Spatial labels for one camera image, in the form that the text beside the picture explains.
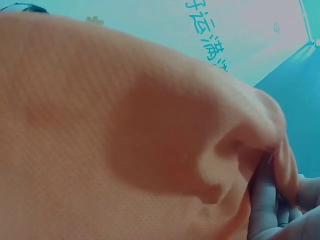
hand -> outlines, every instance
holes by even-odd
[[[296,204],[277,197],[273,161],[260,163],[252,185],[248,240],[320,240],[320,177],[299,175]]]

orange fabric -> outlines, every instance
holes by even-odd
[[[0,34],[0,239],[244,240],[266,152],[294,204],[285,119],[262,91],[62,17],[2,13]]]

